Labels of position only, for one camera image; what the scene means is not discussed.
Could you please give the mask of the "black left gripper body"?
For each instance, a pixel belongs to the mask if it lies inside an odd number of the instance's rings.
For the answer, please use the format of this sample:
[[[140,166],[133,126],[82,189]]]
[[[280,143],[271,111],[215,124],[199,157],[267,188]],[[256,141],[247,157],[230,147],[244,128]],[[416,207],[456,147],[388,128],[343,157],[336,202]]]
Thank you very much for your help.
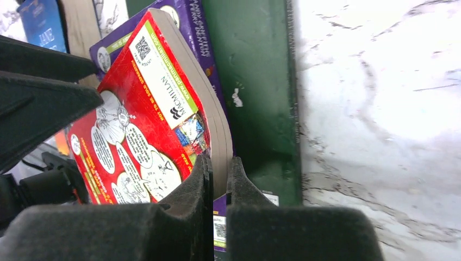
[[[88,204],[89,193],[76,161],[49,152],[42,153],[45,167],[38,174],[16,181],[1,175],[1,230],[24,209],[41,204]]]

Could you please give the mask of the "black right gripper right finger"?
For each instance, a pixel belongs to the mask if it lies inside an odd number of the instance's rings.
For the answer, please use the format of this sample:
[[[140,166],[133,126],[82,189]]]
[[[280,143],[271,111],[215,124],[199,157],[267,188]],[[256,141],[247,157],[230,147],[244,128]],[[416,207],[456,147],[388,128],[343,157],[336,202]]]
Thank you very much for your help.
[[[383,260],[371,221],[346,207],[276,206],[230,162],[226,209],[229,260]]]

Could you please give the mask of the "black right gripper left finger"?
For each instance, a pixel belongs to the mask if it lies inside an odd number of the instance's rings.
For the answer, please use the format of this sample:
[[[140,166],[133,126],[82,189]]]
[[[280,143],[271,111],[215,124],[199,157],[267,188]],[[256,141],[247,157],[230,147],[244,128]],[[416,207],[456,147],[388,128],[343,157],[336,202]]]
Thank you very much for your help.
[[[1,260],[213,260],[213,169],[190,176],[159,203],[39,205],[1,241]]]

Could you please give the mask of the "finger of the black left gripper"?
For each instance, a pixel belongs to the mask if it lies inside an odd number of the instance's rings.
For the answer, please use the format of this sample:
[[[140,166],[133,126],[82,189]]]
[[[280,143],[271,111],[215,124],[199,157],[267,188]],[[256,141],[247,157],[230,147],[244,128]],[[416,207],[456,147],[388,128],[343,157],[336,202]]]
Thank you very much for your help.
[[[1,36],[1,71],[77,82],[97,68],[90,59]]]
[[[92,87],[1,72],[1,172],[102,103]]]

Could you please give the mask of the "blue Jane Eyre book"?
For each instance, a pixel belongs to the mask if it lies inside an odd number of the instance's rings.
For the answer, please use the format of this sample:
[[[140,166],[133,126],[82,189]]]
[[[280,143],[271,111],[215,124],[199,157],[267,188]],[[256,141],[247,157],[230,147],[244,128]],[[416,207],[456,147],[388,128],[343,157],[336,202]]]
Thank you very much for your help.
[[[66,36],[56,0],[27,0],[17,8],[27,42],[67,53]]]

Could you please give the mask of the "red comic paperback book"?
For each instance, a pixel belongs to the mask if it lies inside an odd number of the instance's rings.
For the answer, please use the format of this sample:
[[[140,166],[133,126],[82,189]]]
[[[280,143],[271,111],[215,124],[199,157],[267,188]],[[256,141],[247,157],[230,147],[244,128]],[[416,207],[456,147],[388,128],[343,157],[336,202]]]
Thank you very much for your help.
[[[69,142],[94,204],[158,202],[209,156],[214,196],[233,157],[222,105],[172,17],[150,8],[98,87],[103,104]]]

